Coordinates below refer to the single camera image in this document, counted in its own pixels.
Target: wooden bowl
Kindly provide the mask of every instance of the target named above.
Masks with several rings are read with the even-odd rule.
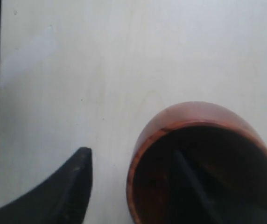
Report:
[[[244,199],[267,210],[267,147],[237,114],[206,102],[173,105],[146,125],[134,148],[127,203],[136,224],[168,223],[170,152],[185,150]]]

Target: reddish-brown wood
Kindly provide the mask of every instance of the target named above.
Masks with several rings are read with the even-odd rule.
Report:
[[[167,167],[175,147],[228,188],[267,210],[267,147],[237,114],[206,102],[186,102],[157,114],[134,148],[127,202],[136,224],[168,223]]]

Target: wood grain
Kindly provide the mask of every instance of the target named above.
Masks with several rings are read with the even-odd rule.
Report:
[[[173,105],[141,132],[127,178],[127,201],[137,224],[166,223],[168,155],[187,150],[223,184],[267,210],[267,147],[255,130],[224,107]]]

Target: white surface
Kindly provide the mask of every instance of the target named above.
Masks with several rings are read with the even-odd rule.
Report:
[[[87,224],[131,224],[126,173],[163,108],[225,106],[267,144],[267,0],[4,0],[0,206],[93,149]]]

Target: brown wooden cup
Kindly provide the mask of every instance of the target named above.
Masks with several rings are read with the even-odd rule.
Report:
[[[237,114],[206,102],[173,105],[146,125],[134,148],[127,203],[136,224],[168,223],[170,152],[185,150],[226,187],[267,210],[267,147]]]

